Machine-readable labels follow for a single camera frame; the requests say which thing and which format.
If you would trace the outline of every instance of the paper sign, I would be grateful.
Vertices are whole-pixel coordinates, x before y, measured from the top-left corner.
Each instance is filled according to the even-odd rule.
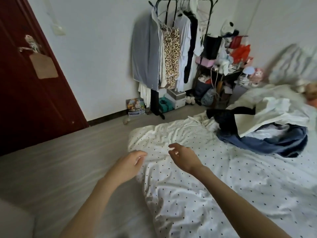
[[[30,60],[39,79],[58,77],[57,70],[50,57],[41,53],[32,53]]]

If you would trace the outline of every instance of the gray floor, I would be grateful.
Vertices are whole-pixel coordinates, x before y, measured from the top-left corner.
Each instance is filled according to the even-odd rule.
[[[187,105],[165,114],[123,117],[0,157],[0,197],[36,216],[35,237],[57,237],[97,180],[126,153],[135,128],[185,119],[205,110]],[[131,180],[111,197],[98,237],[156,237],[152,217]]]

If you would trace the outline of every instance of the pile of clothes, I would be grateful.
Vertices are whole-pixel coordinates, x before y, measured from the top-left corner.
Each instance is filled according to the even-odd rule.
[[[264,98],[254,108],[208,109],[219,124],[217,137],[257,154],[294,158],[307,144],[309,117],[292,108],[286,98]]]

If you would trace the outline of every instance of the polka dot bedsheet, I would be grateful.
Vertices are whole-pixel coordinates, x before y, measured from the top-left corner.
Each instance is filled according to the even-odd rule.
[[[219,179],[290,236],[317,237],[315,129],[297,158],[258,155],[226,144],[216,129],[214,120],[201,114],[131,132],[128,150],[148,152],[136,179],[158,237],[238,237],[208,190],[173,163],[168,145],[174,142],[191,147]]]

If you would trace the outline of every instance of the red door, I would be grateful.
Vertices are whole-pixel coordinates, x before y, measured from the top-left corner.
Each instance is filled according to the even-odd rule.
[[[38,79],[26,35],[51,57],[57,78]],[[26,0],[0,0],[0,155],[88,127]]]

